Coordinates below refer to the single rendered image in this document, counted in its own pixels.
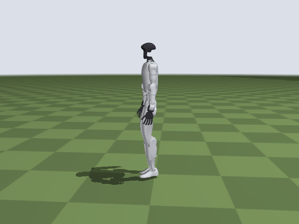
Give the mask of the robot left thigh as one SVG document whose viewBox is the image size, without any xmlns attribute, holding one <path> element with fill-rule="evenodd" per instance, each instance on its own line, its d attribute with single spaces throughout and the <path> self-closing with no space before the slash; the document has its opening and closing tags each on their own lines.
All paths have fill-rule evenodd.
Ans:
<svg viewBox="0 0 299 224">
<path fill-rule="evenodd" d="M 143 116 L 148 112 L 147 109 L 148 109 L 148 106 L 145 107 L 144 112 L 143 112 Z M 152 112 L 152 113 L 153 113 L 153 116 L 156 115 L 156 111 L 157 111 L 157 108 L 155 107 L 155 108 L 154 108 L 154 112 Z M 142 120 L 142 133 L 143 133 L 143 136 L 144 136 L 145 141 L 146 141 L 147 144 L 149 145 L 150 140 L 151 140 L 152 138 L 154 138 L 154 139 L 156 139 L 156 138 L 153 137 L 153 136 L 151 136 L 151 134 L 152 134 L 152 129 L 153 129 L 153 123 L 152 123 L 151 125 L 150 125 L 150 124 L 148 125 L 148 123 L 149 123 L 149 121 L 148 121 L 147 125 L 145 125 L 146 122 L 147 122 L 147 120 L 146 120 L 145 124 L 143 124 L 143 122 L 145 121 L 145 119 L 146 119 L 146 118 L 144 117 L 143 120 Z M 150 123 L 151 123 L 151 121 L 150 121 Z"/>
</svg>

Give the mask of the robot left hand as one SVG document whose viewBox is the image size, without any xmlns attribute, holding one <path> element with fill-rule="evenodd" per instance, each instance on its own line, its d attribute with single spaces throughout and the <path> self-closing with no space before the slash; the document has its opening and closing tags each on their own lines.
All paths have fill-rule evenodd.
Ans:
<svg viewBox="0 0 299 224">
<path fill-rule="evenodd" d="M 145 122 L 146 122 L 146 120 L 147 120 L 147 122 L 146 122 L 146 124 L 145 125 L 147 125 L 147 123 L 148 123 L 148 121 L 149 121 L 149 123 L 148 123 L 148 125 L 150 124 L 152 124 L 152 121 L 153 121 L 153 113 L 152 112 L 154 112 L 154 110 L 153 111 L 151 111 L 151 110 L 149 110 L 149 108 L 150 108 L 150 105 L 148 106 L 148 109 L 147 109 L 147 113 L 142 117 L 142 119 L 141 120 L 143 120 L 143 118 L 145 117 L 146 119 L 145 119 L 145 121 L 143 122 L 143 124 L 145 124 Z M 151 123 L 150 123 L 150 121 L 151 121 Z"/>
</svg>

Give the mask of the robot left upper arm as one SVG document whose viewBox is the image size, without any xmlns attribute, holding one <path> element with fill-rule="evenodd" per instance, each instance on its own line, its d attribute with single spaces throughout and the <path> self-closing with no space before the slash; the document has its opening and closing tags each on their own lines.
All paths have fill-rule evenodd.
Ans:
<svg viewBox="0 0 299 224">
<path fill-rule="evenodd" d="M 150 63 L 148 65 L 148 70 L 149 70 L 150 84 L 147 86 L 147 90 L 151 91 L 150 89 L 151 84 L 154 84 L 156 86 L 156 82 L 157 82 L 157 65 L 154 63 Z"/>
</svg>

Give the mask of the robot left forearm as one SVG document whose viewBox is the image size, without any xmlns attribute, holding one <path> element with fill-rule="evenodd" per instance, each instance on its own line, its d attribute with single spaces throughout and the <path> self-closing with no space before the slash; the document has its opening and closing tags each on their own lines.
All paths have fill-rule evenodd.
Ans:
<svg viewBox="0 0 299 224">
<path fill-rule="evenodd" d="M 149 92 L 149 110 L 153 111 L 155 107 L 155 99 L 156 99 L 156 86 L 154 84 L 151 84 L 150 86 L 151 91 Z"/>
</svg>

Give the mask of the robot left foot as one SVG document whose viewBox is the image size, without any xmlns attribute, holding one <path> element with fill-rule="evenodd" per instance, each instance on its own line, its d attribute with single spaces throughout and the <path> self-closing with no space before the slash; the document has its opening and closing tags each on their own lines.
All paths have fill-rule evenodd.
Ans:
<svg viewBox="0 0 299 224">
<path fill-rule="evenodd" d="M 159 175 L 158 170 L 155 169 L 154 172 L 151 172 L 150 170 L 146 171 L 145 173 L 139 175 L 140 178 L 147 178 L 147 177 L 151 177 L 151 176 L 157 176 Z"/>
</svg>

